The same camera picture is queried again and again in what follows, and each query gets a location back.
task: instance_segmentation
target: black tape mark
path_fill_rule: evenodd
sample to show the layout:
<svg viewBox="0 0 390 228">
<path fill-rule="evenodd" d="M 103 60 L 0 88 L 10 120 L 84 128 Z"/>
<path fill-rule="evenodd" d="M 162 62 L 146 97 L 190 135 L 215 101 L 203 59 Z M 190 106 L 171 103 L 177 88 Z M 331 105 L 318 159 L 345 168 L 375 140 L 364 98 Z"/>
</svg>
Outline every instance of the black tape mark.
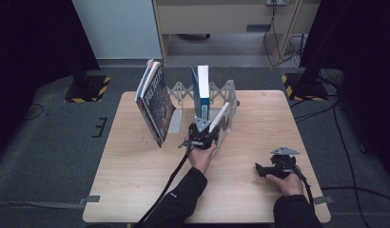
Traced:
<svg viewBox="0 0 390 228">
<path fill-rule="evenodd" d="M 101 138 L 101 136 L 103 135 L 104 127 L 106 126 L 106 123 L 107 123 L 107 119 L 108 119 L 107 117 L 99 118 L 100 121 L 103 121 L 103 124 L 95 126 L 96 128 L 100 128 L 100 132 L 98 133 L 98 135 L 92 136 L 92 138 Z"/>
</svg>

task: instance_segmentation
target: stand base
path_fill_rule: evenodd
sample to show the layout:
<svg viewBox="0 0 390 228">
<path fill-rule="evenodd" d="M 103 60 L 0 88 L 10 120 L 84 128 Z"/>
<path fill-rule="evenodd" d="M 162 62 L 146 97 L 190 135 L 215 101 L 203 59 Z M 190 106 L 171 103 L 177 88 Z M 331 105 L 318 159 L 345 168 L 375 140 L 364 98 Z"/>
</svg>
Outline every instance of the stand base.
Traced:
<svg viewBox="0 0 390 228">
<path fill-rule="evenodd" d="M 282 82 L 286 88 L 287 96 L 290 100 L 296 101 L 323 101 L 328 100 L 328 93 L 321 82 L 316 81 L 312 86 L 300 89 L 300 73 L 286 73 L 282 76 Z"/>
<path fill-rule="evenodd" d="M 65 96 L 66 103 L 98 102 L 103 98 L 111 78 L 107 76 L 88 76 L 89 90 L 81 89 L 74 81 Z"/>
</svg>

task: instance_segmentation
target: light wood tabletop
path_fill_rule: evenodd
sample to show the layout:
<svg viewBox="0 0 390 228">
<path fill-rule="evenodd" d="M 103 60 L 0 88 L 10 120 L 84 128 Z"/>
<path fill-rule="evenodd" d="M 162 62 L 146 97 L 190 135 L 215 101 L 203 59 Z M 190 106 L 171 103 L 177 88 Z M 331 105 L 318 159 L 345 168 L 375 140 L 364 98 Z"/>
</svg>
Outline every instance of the light wood tabletop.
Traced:
<svg viewBox="0 0 390 228">
<path fill-rule="evenodd" d="M 178 148 L 194 119 L 193 102 L 184 101 L 181 131 L 168 133 L 162 148 L 152 139 L 134 102 L 135 92 L 123 94 L 110 130 L 88 202 L 86 222 L 137 222 L 163 191 L 185 153 Z M 322 196 L 311 162 L 284 94 L 279 90 L 236 91 L 240 105 L 231 132 L 224 138 L 207 169 L 207 187 L 188 223 L 273 222 L 273 205 L 281 196 L 274 183 L 259 177 L 255 162 L 271 166 L 272 149 L 281 146 L 296 155 L 311 185 L 313 197 Z M 187 161 L 170 189 L 190 168 Z M 321 222 L 330 220 L 325 203 L 316 205 Z"/>
</svg>

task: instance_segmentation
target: expandable book rack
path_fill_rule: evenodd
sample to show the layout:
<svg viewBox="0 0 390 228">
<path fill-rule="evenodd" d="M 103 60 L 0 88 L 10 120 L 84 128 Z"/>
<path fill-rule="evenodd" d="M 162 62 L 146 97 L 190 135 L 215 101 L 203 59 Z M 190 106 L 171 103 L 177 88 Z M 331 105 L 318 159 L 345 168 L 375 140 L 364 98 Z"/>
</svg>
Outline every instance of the expandable book rack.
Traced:
<svg viewBox="0 0 390 228">
<path fill-rule="evenodd" d="M 181 108 L 177 107 L 174 112 L 174 115 L 171 119 L 170 127 L 168 129 L 168 133 L 179 133 L 181 127 L 181 119 L 183 115 L 184 98 L 188 96 L 192 100 L 194 99 L 193 94 L 191 93 L 191 91 L 193 91 L 193 85 L 191 85 L 189 88 L 186 88 L 181 82 L 177 82 L 173 88 L 168 87 L 167 89 L 170 98 L 172 99 L 172 97 L 174 97 L 175 99 L 177 99 L 178 105 L 181 106 Z M 230 103 L 230 120 L 233 120 L 232 118 L 236 114 L 237 106 L 239 105 L 239 102 L 237 101 L 236 97 L 236 89 L 233 80 L 226 81 L 225 85 L 222 88 L 218 88 L 213 82 L 209 83 L 210 104 L 213 105 L 215 103 L 215 100 L 218 98 L 221 98 L 223 100 L 222 106 L 226 102 Z M 220 109 L 221 108 L 210 108 L 211 121 L 213 121 L 213 119 L 219 113 Z"/>
</svg>

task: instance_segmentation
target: book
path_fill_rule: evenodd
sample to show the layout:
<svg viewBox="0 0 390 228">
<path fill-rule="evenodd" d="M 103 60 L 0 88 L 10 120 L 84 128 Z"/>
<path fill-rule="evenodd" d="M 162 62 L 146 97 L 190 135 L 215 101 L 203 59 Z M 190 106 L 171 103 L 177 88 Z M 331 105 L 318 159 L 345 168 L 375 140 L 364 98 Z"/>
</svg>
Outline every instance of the book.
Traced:
<svg viewBox="0 0 390 228">
<path fill-rule="evenodd" d="M 198 66 L 198 73 L 192 68 L 192 89 L 196 117 L 209 121 L 209 66 Z"/>
<path fill-rule="evenodd" d="M 216 146 L 219 148 L 219 146 L 222 144 L 222 141 L 224 140 L 225 135 L 230 132 L 230 126 L 231 126 L 231 107 L 230 103 L 226 102 L 224 103 L 224 106 L 219 111 L 216 118 L 213 120 L 213 122 L 209 126 L 209 133 L 212 132 L 212 130 L 217 126 L 219 128 L 219 134 L 218 139 L 216 140 Z"/>
<path fill-rule="evenodd" d="M 135 102 L 154 140 L 162 147 L 175 106 L 168 94 L 161 63 L 148 62 L 145 74 L 137 89 Z"/>
</svg>

